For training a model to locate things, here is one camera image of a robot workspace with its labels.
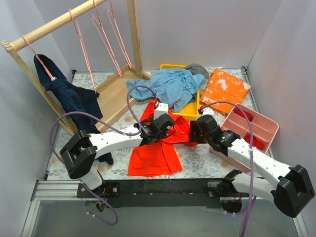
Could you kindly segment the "orange mesh shorts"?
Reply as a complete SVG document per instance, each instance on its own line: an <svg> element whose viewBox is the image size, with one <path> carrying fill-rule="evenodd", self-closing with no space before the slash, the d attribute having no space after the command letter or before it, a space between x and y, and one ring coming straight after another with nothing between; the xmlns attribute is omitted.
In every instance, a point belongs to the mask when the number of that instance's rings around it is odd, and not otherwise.
<svg viewBox="0 0 316 237"><path fill-rule="evenodd" d="M190 123L171 111L168 114L175 120L174 127L167 133L168 138L134 148L129 161L129 176L171 175L182 170L174 145L194 147L197 143L189 142Z"/></svg>

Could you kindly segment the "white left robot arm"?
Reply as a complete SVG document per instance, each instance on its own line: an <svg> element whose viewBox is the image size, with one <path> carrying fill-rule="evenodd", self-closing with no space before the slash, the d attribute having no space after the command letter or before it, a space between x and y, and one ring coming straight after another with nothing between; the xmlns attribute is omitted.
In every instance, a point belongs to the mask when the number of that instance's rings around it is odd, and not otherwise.
<svg viewBox="0 0 316 237"><path fill-rule="evenodd" d="M118 132L88 134L77 132L61 149L60 155L71 179L84 183L93 197L101 197L105 185L93 163L100 156L124 148L150 145L167 137L167 132L175 124L168 114L150 118Z"/></svg>

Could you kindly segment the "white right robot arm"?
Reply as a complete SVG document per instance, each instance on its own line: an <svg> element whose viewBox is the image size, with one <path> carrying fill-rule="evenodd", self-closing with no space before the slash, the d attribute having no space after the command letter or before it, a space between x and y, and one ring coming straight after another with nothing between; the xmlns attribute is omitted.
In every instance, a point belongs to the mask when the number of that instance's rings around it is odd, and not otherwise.
<svg viewBox="0 0 316 237"><path fill-rule="evenodd" d="M222 130L213 116L203 115L190 122L189 141L208 144L215 151L241 163L253 165L259 177L252 178L234 169L209 191L220 196L249 193L269 200L286 216L295 218L315 197L307 170L301 165L291 167L276 161L249 144L236 133Z"/></svg>

